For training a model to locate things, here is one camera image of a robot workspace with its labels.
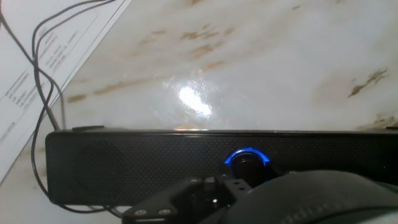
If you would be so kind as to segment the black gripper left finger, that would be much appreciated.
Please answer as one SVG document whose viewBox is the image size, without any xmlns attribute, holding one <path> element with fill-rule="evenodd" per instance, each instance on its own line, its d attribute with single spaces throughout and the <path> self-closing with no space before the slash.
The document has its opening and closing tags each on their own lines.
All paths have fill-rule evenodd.
<svg viewBox="0 0 398 224">
<path fill-rule="evenodd" d="M 252 187 L 228 175 L 191 178 L 143 200 L 122 214 L 122 224 L 220 223 Z"/>
</svg>

